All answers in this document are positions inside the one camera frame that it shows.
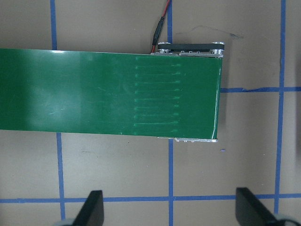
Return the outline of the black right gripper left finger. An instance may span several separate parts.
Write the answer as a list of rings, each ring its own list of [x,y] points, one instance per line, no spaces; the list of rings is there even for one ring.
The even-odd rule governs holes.
[[[73,221],[73,226],[102,226],[104,206],[102,190],[91,191],[84,205]]]

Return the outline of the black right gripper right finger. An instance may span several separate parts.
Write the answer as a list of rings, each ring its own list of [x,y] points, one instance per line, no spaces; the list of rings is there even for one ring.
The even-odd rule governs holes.
[[[276,218],[246,187],[236,188],[235,216],[240,226],[275,226]]]

